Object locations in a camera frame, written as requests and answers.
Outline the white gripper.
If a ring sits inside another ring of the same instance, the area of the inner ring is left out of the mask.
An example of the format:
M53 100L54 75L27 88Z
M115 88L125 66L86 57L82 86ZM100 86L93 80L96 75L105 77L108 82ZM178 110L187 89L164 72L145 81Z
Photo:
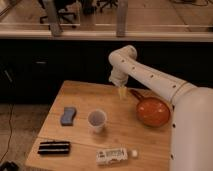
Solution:
M109 76L109 81L118 88L119 98L125 100L127 98L127 87L125 86L128 82L129 76L119 69L113 68Z

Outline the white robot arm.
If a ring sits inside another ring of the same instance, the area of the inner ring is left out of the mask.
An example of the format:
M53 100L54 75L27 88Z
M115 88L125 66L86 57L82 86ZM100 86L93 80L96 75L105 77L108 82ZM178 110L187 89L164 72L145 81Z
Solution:
M132 45L110 53L109 81L131 76L173 106L169 171L213 171L213 88L198 87L136 61Z

